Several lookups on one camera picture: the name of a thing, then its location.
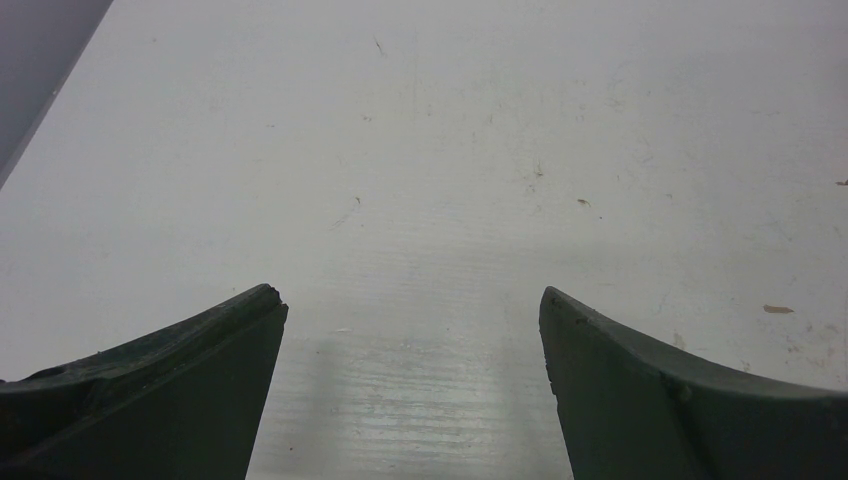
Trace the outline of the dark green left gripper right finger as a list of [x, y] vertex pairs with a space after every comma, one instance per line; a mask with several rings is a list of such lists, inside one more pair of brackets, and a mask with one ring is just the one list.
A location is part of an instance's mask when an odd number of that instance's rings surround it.
[[843, 479], [847, 396], [734, 370], [548, 287], [539, 329], [578, 479]]

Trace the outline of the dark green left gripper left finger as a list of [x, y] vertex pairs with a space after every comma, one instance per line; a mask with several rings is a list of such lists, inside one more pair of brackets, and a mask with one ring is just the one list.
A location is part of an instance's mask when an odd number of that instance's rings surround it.
[[5, 479], [243, 479], [287, 305], [257, 285], [122, 345], [1, 385]]

